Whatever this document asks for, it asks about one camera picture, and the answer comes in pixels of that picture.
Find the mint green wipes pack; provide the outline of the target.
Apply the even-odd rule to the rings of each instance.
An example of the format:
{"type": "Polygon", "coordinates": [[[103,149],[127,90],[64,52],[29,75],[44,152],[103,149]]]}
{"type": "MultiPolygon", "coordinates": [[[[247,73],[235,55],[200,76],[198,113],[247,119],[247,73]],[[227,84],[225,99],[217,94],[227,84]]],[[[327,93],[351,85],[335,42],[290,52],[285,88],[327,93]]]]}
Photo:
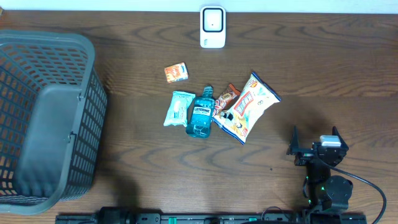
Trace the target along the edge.
{"type": "Polygon", "coordinates": [[[167,111],[164,126],[187,127],[187,112],[196,94],[185,91],[174,91],[169,109],[167,111]]]}

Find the blue Listerine mouthwash bottle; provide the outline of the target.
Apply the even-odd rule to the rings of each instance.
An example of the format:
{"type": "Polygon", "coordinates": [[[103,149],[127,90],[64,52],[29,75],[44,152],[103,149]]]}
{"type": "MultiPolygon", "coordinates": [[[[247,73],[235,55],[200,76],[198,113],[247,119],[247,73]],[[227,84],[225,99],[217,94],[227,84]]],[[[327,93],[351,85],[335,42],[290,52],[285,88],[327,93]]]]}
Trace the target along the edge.
{"type": "Polygon", "coordinates": [[[213,87],[206,86],[203,94],[193,101],[193,111],[186,133],[193,138],[208,138],[211,133],[214,108],[213,87]]]}

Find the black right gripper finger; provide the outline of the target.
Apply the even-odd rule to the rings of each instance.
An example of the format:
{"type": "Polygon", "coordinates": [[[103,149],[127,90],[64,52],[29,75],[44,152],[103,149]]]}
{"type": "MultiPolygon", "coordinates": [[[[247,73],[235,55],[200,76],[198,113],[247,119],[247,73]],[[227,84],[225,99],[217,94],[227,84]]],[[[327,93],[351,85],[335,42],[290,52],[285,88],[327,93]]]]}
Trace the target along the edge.
{"type": "Polygon", "coordinates": [[[341,137],[341,135],[339,134],[338,129],[337,129],[336,126],[333,126],[333,127],[332,127],[332,135],[333,135],[333,136],[336,136],[336,137],[340,140],[340,143],[341,143],[340,147],[341,147],[341,148],[343,148],[343,149],[348,149],[348,145],[345,143],[344,139],[343,139],[343,138],[341,137]]]}
{"type": "Polygon", "coordinates": [[[298,148],[299,148],[299,139],[298,139],[297,127],[294,126],[293,133],[292,133],[292,139],[290,140],[290,144],[289,144],[289,149],[296,150],[298,148]]]}

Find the orange Top chocolate bar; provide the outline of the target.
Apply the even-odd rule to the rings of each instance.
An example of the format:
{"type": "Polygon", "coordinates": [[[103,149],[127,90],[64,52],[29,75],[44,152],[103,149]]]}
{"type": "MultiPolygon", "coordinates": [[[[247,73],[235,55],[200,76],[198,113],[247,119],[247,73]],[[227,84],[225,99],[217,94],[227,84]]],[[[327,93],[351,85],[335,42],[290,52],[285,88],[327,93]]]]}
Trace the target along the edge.
{"type": "Polygon", "coordinates": [[[215,108],[213,111],[213,116],[218,114],[220,111],[225,109],[227,105],[235,99],[237,96],[239,96],[241,92],[235,88],[235,86],[230,83],[225,89],[224,92],[218,97],[218,99],[215,101],[215,108]]]}

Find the cream snack chips bag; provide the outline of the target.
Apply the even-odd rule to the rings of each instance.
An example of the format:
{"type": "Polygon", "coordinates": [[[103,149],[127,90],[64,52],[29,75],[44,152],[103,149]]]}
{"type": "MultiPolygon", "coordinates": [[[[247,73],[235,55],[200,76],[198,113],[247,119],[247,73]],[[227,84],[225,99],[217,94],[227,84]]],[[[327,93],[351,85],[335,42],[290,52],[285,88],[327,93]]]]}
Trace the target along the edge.
{"type": "Polygon", "coordinates": [[[265,110],[281,100],[256,72],[252,72],[234,105],[216,114],[213,121],[244,145],[248,134],[265,110]]]}

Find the orange snack packet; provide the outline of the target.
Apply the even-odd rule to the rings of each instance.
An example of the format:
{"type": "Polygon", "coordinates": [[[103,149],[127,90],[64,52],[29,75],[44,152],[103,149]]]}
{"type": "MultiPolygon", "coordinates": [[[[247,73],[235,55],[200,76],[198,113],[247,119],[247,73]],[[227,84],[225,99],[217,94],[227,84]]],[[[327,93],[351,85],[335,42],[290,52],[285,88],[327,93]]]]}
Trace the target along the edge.
{"type": "Polygon", "coordinates": [[[188,71],[184,62],[164,68],[168,83],[179,82],[188,79],[188,71]]]}

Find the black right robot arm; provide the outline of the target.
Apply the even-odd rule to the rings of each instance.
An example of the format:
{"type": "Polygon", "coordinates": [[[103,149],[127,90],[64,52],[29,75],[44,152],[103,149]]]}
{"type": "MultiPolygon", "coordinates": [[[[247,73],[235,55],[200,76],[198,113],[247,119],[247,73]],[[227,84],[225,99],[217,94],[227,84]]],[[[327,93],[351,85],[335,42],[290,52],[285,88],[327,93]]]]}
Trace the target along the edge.
{"type": "Polygon", "coordinates": [[[296,166],[306,168],[303,193],[316,212],[341,213],[348,209],[353,183],[340,175],[331,175],[332,168],[342,162],[348,150],[336,127],[331,135],[320,136],[310,148],[300,147],[297,128],[293,129],[287,154],[295,156],[296,166]]]}

